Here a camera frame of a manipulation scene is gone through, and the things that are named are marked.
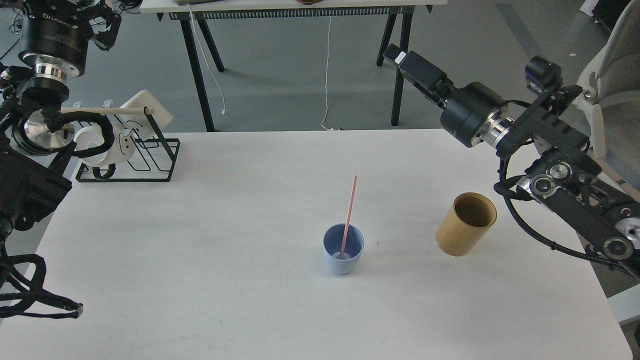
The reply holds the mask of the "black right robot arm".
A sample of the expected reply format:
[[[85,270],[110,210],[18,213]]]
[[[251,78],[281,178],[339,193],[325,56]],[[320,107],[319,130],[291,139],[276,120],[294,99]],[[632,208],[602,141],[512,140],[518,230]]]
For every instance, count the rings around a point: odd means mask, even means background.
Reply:
[[[457,88],[444,71],[414,51],[390,44],[384,59],[442,110],[441,127],[467,148],[487,144],[500,158],[494,191],[531,237],[550,249],[602,264],[639,278],[639,203],[599,179],[601,167],[587,150],[593,144],[560,115],[582,92],[563,86],[562,69],[540,56],[525,68],[528,89],[537,93],[516,119],[506,116],[509,101],[480,82]],[[533,230],[513,200],[536,201],[583,237],[586,253],[570,250]]]

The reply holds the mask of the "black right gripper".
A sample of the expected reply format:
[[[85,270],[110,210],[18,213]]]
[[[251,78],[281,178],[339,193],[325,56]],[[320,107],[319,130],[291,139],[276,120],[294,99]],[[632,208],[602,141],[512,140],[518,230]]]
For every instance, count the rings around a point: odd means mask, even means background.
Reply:
[[[414,51],[390,44],[382,57],[395,64],[403,78],[443,110],[440,125],[458,142],[472,148],[484,142],[496,148],[509,132],[508,102],[480,82],[456,88],[438,66]]]

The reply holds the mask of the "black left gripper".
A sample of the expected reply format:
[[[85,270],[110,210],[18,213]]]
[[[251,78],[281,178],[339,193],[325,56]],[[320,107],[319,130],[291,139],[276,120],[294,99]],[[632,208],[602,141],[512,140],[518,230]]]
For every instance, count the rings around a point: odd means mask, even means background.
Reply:
[[[71,77],[84,75],[89,42],[110,50],[122,22],[105,0],[90,6],[70,0],[24,0],[22,10],[20,61],[32,68],[52,64]]]

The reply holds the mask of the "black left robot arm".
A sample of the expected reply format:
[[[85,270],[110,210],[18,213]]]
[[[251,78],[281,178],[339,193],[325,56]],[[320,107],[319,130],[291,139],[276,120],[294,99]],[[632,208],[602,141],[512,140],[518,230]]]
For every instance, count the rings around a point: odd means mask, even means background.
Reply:
[[[57,209],[70,191],[71,157],[105,153],[112,123],[98,112],[62,112],[67,80],[82,76],[89,43],[115,44],[121,16],[108,0],[3,0],[22,14],[18,57],[1,66],[1,235],[26,231]]]

